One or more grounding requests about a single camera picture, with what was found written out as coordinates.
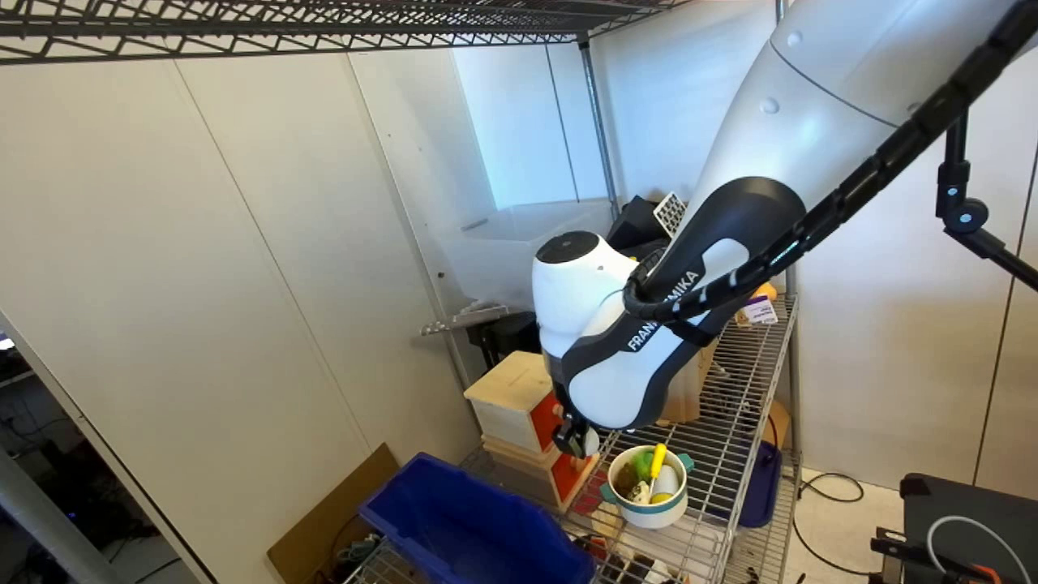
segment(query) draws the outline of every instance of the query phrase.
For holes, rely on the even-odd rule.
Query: metal pipe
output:
[[[545,66],[550,66],[550,77],[551,77],[556,120],[558,120],[558,134],[561,134],[561,147],[565,147],[565,164],[572,167],[576,202],[583,202],[583,199],[581,199],[579,167],[576,167],[572,134],[567,134],[565,112],[561,112],[558,75],[556,75],[556,60],[551,60],[551,47],[550,47],[550,45],[545,45]]]
[[[789,17],[789,0],[777,0],[777,21]]]
[[[800,268],[785,268],[785,317],[791,317],[800,312]],[[791,425],[789,425],[789,464],[791,464],[791,478],[796,486],[803,489],[806,482],[806,431],[803,431],[803,326],[791,326],[789,333],[789,347],[785,347],[785,404],[791,413]]]
[[[615,151],[609,151],[609,136],[607,136],[607,120],[605,120],[600,95],[598,95],[595,58],[590,58],[589,38],[581,41],[581,60],[583,60],[590,116],[595,116],[598,154],[605,163],[605,178],[607,178],[607,199],[615,205],[615,218],[621,218],[621,187],[616,187]]]
[[[78,584],[113,584],[116,571],[0,448],[0,508],[12,516]]]

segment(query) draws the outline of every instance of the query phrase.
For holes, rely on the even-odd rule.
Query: wooden board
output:
[[[761,438],[768,441],[771,448],[785,450],[789,431],[791,431],[791,413],[785,410],[783,398],[777,398],[771,410],[768,410],[768,420],[761,431]]]
[[[509,456],[514,464],[534,467],[534,471],[550,471],[558,456],[558,448],[550,445],[545,450],[526,450],[517,448],[509,441],[500,441],[494,433],[483,433],[483,450],[496,453],[496,456]]]
[[[358,508],[399,471],[399,462],[380,445],[351,478],[343,478],[311,512],[304,512],[265,557],[286,584],[316,584],[330,568],[343,543],[365,539],[371,529]]]
[[[500,467],[514,467],[526,478],[534,478],[539,486],[545,486],[545,503],[556,499],[556,508],[567,512],[567,505],[579,499],[583,489],[589,478],[595,473],[598,456],[576,456],[565,450],[556,450],[550,464],[530,464],[521,456],[509,456],[496,448],[487,448],[491,462]]]
[[[483,433],[522,450],[550,450],[558,398],[541,353],[514,350],[464,392]]]

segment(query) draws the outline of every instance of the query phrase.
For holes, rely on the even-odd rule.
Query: metal wire shelving rack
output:
[[[561,45],[687,0],[0,0],[0,66]]]
[[[691,425],[644,429],[609,433],[595,478],[558,516],[572,534],[605,543],[598,557],[600,584],[624,579],[675,579],[675,584],[743,584],[783,579],[789,525],[796,508],[796,481],[780,481],[771,522],[739,529],[748,486],[761,453],[761,429],[785,375],[791,347],[796,307],[777,326],[727,330],[717,347],[717,365],[703,385],[701,419]],[[630,529],[616,505],[600,505],[598,486],[609,462],[634,445],[664,441],[698,462],[687,486],[687,512],[671,529]],[[382,544],[354,577],[368,579],[416,579],[406,562]]]

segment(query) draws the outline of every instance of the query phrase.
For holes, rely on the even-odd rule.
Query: bowl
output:
[[[600,486],[605,499],[616,503],[624,520],[635,529],[664,529],[680,522],[687,508],[687,473],[695,462],[687,453],[669,450],[669,467],[680,473],[680,489],[660,503],[641,505],[625,494],[616,489],[616,478],[644,453],[655,450],[655,445],[625,448],[609,462],[607,482]]]

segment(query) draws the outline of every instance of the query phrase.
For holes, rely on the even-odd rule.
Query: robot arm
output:
[[[541,350],[583,429],[654,425],[671,375],[761,282],[917,159],[1038,27],[1034,0],[800,0],[748,75],[683,231],[630,260],[598,232],[537,253]]]

